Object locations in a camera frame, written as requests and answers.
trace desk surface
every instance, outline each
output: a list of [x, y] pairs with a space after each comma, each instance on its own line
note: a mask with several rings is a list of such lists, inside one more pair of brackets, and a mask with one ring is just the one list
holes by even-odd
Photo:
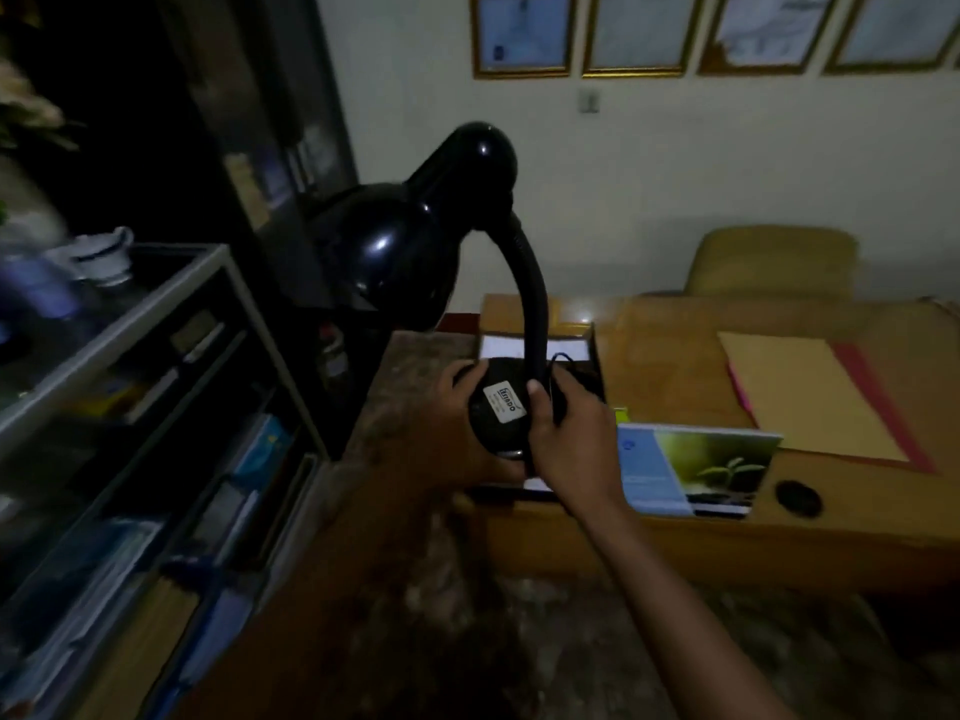
[[[960, 323], [927, 303], [707, 297], [551, 298], [551, 335], [596, 328], [610, 406], [638, 423], [752, 427], [726, 369], [720, 330], [854, 343], [937, 474], [781, 450], [746, 521], [757, 526], [960, 542]], [[481, 332], [522, 331], [520, 300], [488, 295]], [[805, 520], [774, 496], [800, 480], [823, 499]]]

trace chair backrest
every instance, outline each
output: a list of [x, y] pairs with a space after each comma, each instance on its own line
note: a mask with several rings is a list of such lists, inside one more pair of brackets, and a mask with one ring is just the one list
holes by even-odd
[[690, 265], [689, 296], [849, 299], [857, 240], [822, 227], [727, 227], [703, 237]]

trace framed certificate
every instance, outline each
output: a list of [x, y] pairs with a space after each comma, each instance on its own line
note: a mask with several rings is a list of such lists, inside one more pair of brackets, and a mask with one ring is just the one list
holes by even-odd
[[836, 0], [718, 0], [700, 60], [707, 76], [807, 70]]
[[570, 75], [577, 0], [470, 0], [473, 77]]
[[703, 0], [590, 0], [584, 78], [682, 76]]
[[960, 0], [855, 0], [828, 74], [929, 71], [960, 30]]

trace black desk lamp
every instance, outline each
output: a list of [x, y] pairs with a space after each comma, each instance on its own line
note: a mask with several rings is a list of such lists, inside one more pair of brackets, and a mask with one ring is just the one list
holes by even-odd
[[470, 424], [487, 450], [520, 459], [530, 430], [526, 382], [550, 385], [546, 288], [514, 214], [516, 181], [510, 140], [488, 123], [467, 123], [402, 184], [343, 192], [322, 217], [323, 229], [333, 233], [326, 254], [338, 277], [394, 324], [413, 330], [434, 328], [443, 316], [463, 239], [479, 229], [496, 243], [520, 293], [524, 357], [490, 359], [470, 398]]

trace gold frame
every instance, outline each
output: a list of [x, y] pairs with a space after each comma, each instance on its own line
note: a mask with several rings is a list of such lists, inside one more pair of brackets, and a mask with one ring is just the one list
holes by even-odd
[[566, 51], [563, 65], [549, 68], [514, 68], [485, 71], [480, 62], [480, 0], [470, 0], [470, 37], [473, 46], [473, 77], [477, 81], [506, 79], [566, 78], [573, 70], [573, 35], [576, 31], [577, 0], [569, 0], [566, 10]]
[[696, 39], [697, 28], [700, 25], [700, 14], [703, 12], [703, 8], [704, 0], [693, 0], [693, 6], [690, 8], [690, 18], [686, 21], [686, 37], [683, 40], [683, 50], [680, 53], [678, 66], [592, 68], [591, 58], [594, 55], [594, 34], [596, 32], [600, 0], [590, 0], [589, 17], [586, 20], [586, 48], [583, 51], [581, 78], [681, 78], [687, 72], [687, 68], [690, 65], [690, 54], [693, 52], [693, 42]]
[[710, 24], [710, 31], [706, 35], [706, 42], [703, 45], [703, 52], [700, 54], [700, 68], [697, 73], [701, 76], [802, 76], [807, 72], [810, 66], [810, 59], [813, 58], [817, 46], [820, 45], [820, 38], [823, 37], [827, 22], [834, 14], [837, 0], [830, 0], [823, 10], [823, 16], [817, 27], [817, 33], [810, 41], [810, 46], [806, 49], [803, 59], [799, 65], [727, 65], [721, 52], [714, 57], [715, 53], [712, 46], [716, 46], [717, 31], [720, 30], [720, 22], [723, 19], [724, 10], [727, 9], [727, 0], [717, 0], [716, 9], [713, 11], [713, 22]]
[[[863, 12], [863, 8], [866, 6], [866, 4], [867, 0], [853, 0], [853, 5], [849, 9], [849, 13], [846, 15], [846, 22], [844, 22], [843, 30], [840, 32], [840, 37], [837, 38], [837, 42], [833, 46], [833, 51], [830, 53], [830, 57], [826, 60], [826, 65], [823, 66], [823, 74], [825, 76], [875, 75], [881, 73], [926, 73], [943, 67], [944, 62], [947, 60], [947, 56], [950, 54], [951, 48], [954, 46], [954, 41], [956, 41], [957, 35], [960, 35], [960, 21], [957, 21], [953, 31], [946, 36], [945, 40], [943, 40], [943, 45], [937, 52], [937, 57], [931, 62], [841, 63], [840, 56], [843, 53], [844, 48], [846, 48], [847, 43], [850, 40], [850, 36], [854, 34], [854, 28], [857, 27], [857, 23], [860, 21], [860, 14]], [[957, 59], [957, 67], [960, 67], [960, 58]]]

